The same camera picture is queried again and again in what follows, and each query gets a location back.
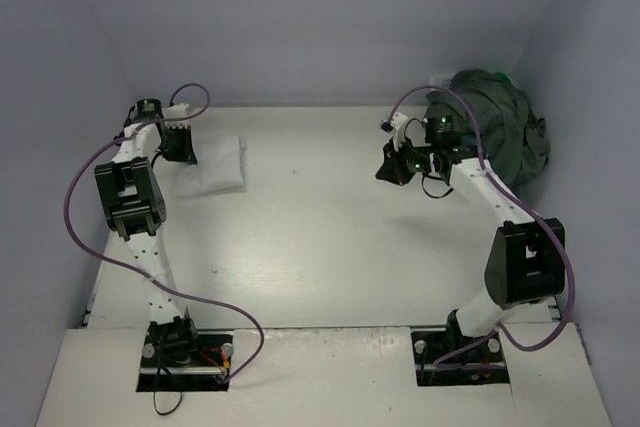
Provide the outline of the white t shirt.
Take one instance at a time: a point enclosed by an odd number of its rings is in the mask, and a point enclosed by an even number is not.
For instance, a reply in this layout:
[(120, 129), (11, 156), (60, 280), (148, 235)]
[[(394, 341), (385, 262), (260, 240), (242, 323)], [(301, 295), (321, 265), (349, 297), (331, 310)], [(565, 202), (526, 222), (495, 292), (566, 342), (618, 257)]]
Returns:
[(242, 191), (246, 142), (240, 136), (215, 136), (194, 142), (197, 163), (181, 165), (175, 179), (180, 198)]

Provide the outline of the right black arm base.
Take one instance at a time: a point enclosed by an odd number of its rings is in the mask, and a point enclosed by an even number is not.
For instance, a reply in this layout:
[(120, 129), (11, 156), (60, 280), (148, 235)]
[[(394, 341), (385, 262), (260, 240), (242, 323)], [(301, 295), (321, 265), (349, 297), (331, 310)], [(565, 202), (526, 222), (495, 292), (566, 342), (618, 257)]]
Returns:
[(461, 333), (455, 311), (444, 327), (410, 331), (418, 387), (508, 384), (510, 376), (495, 330), (481, 337)]

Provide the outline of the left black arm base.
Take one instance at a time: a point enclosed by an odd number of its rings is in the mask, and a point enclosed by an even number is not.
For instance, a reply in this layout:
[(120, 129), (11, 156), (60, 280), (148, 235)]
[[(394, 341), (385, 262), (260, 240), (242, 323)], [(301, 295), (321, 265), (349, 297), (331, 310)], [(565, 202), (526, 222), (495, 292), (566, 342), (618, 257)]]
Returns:
[(198, 330), (188, 317), (152, 322), (145, 333), (136, 390), (225, 392), (233, 354), (230, 332)]

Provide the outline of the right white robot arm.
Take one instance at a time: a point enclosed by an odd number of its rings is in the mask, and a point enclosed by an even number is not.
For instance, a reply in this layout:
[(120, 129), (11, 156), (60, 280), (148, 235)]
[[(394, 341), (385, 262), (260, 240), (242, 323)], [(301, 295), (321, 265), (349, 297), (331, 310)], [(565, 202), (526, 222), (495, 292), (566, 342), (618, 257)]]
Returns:
[(383, 147), (376, 178), (398, 186), (416, 175), (437, 178), (466, 199), (493, 234), (479, 293), (449, 315), (442, 335), (445, 352), (464, 359), (477, 349), (479, 337), (516, 308), (542, 303), (564, 290), (566, 266), (558, 251), (564, 245), (564, 227), (555, 218), (536, 222), (478, 149), (454, 134), (451, 116), (427, 120), (424, 146), (415, 146), (406, 135), (412, 121), (395, 113), (382, 124), (391, 138)]

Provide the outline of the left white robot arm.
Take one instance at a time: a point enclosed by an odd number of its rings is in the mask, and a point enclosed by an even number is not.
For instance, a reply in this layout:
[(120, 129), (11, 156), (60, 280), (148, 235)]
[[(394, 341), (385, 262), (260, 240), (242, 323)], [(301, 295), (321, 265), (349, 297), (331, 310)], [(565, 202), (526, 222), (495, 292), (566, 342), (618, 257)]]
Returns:
[(148, 282), (148, 342), (175, 365), (191, 365), (199, 356), (200, 342), (188, 307), (177, 290), (165, 249), (163, 224), (167, 207), (153, 156), (147, 153), (154, 133), (157, 152), (178, 163), (197, 162), (191, 144), (191, 115), (187, 104), (164, 108), (158, 99), (146, 98), (133, 106), (116, 139), (118, 150), (108, 162), (94, 167), (94, 179), (109, 229), (124, 241), (133, 256), (133, 270)]

